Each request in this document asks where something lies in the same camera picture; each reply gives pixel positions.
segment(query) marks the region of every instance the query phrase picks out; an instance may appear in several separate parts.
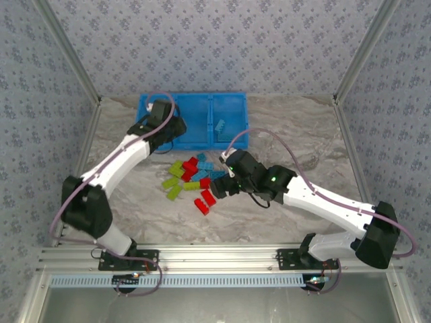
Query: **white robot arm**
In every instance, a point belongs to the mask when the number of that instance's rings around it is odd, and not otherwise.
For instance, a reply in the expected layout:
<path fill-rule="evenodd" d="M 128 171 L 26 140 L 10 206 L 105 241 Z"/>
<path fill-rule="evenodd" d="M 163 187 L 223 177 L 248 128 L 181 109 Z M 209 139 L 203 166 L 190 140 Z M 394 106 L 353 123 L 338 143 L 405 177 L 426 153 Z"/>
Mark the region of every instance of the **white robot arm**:
<path fill-rule="evenodd" d="M 302 265 L 324 262 L 328 259 L 357 257 L 375 268 L 387 268 L 395 249 L 399 230 L 391 224 L 367 213 L 376 213 L 397 221 L 390 204 L 380 202 L 376 207 L 347 199 L 312 184 L 310 189 L 303 177 L 283 166 L 266 168 L 247 151 L 230 149 L 220 161 L 229 174 L 211 183 L 213 194 L 222 199 L 247 192 L 264 201 L 277 202 L 304 209 L 346 230 L 339 234 L 308 234 L 298 250 Z M 328 199 L 322 199 L 318 192 Z"/>
<path fill-rule="evenodd" d="M 140 136 L 160 126 L 168 118 L 171 107 L 172 104 L 169 101 L 156 100 L 148 109 L 149 114 L 127 131 L 120 145 L 102 162 L 81 177 L 69 176 L 64 181 L 62 203 L 82 182 L 94 175 L 94 178 L 77 194 L 61 215 L 63 222 L 86 232 L 93 237 L 95 244 L 104 246 L 115 254 L 131 255 L 136 243 L 113 223 L 108 199 L 117 184 L 132 168 L 159 146 L 171 142 L 186 132 L 186 125 L 176 106 L 177 116 L 173 116 L 165 127 L 146 140 L 137 141 Z M 119 151 L 122 152 L 113 159 L 112 156 Z M 98 172 L 109 160 L 112 161 Z"/>

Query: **green lego brick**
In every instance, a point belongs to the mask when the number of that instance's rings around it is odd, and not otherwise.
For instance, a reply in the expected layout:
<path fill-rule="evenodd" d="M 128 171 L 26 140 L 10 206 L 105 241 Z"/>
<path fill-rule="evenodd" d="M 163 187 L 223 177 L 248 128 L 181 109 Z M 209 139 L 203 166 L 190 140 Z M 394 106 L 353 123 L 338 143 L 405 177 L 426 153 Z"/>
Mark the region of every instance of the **green lego brick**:
<path fill-rule="evenodd" d="M 166 197 L 171 201 L 174 201 L 177 198 L 178 194 L 180 194 L 182 189 L 183 188 L 181 186 L 175 185 L 174 187 L 172 187 L 172 190 L 170 190 Z"/>
<path fill-rule="evenodd" d="M 199 182 L 188 182 L 183 184 L 184 190 L 200 190 L 201 183 Z"/>
<path fill-rule="evenodd" d="M 184 170 L 181 170 L 179 168 L 169 168 L 168 170 L 169 174 L 172 174 L 178 178 L 181 178 L 182 175 L 184 175 Z"/>
<path fill-rule="evenodd" d="M 177 184 L 178 184 L 178 178 L 177 177 L 172 177 L 172 178 L 169 178 L 168 180 L 165 180 L 162 183 L 162 186 L 163 186 L 163 188 L 165 190 L 167 190 L 168 188 L 171 188 L 171 187 L 173 187 L 173 186 L 175 186 Z"/>

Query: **wall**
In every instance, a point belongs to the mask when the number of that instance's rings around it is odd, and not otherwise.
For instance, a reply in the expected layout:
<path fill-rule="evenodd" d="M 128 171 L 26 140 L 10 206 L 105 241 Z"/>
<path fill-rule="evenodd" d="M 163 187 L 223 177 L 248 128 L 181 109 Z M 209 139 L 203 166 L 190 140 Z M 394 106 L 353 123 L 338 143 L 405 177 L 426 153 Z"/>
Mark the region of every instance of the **wall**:
<path fill-rule="evenodd" d="M 101 96 L 331 94 L 381 0 L 50 0 Z"/>
<path fill-rule="evenodd" d="M 92 107 L 31 0 L 0 12 L 0 322 L 14 322 Z"/>
<path fill-rule="evenodd" d="M 374 201 L 393 203 L 419 242 L 407 275 L 425 322 L 431 322 L 430 63 L 431 4 L 402 1 L 343 103 Z"/>

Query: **blue plastic bin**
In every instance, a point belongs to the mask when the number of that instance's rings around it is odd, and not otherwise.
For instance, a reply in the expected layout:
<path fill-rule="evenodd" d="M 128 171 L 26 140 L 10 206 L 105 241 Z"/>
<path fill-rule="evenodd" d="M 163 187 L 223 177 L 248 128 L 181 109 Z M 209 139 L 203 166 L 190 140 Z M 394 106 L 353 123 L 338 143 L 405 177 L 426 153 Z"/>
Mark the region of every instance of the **blue plastic bin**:
<path fill-rule="evenodd" d="M 148 114 L 145 108 L 147 97 L 147 94 L 141 95 L 136 122 Z M 187 125 L 186 133 L 174 140 L 175 150 L 226 149 L 229 143 L 218 142 L 217 133 L 214 131 L 220 119 L 225 121 L 223 133 L 236 135 L 248 129 L 245 93 L 181 93 L 173 94 L 172 97 Z M 159 98 L 167 100 L 166 96 L 155 95 L 150 102 Z M 171 143 L 166 143 L 159 150 L 168 150 L 171 147 Z M 239 138 L 234 147 L 247 149 L 248 134 Z"/>

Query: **table surface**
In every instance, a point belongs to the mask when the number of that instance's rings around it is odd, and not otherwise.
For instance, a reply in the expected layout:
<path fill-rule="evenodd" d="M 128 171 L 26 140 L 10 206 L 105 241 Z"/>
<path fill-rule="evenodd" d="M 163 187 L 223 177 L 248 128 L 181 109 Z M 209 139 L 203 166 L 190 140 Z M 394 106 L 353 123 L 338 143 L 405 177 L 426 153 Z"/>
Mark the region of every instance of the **table surface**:
<path fill-rule="evenodd" d="M 126 99 L 104 98 L 86 170 L 102 161 L 134 123 L 137 105 Z M 315 184 L 360 200 L 358 187 L 333 107 L 316 98 L 248 96 L 250 128 L 277 133 L 294 151 Z M 250 135 L 249 149 L 269 167 L 279 164 L 295 170 L 292 158 L 275 139 L 264 133 Z M 207 216 L 193 201 L 197 191 L 182 191 L 175 201 L 166 198 L 161 183 L 177 159 L 188 160 L 198 151 L 152 154 L 120 182 L 110 197 L 114 222 L 137 242 L 301 242 L 308 233 L 342 231 L 312 213 L 272 203 L 258 207 L 247 194 L 218 200 Z M 220 151 L 205 152 L 221 169 Z M 68 229 L 69 237 L 84 237 Z"/>

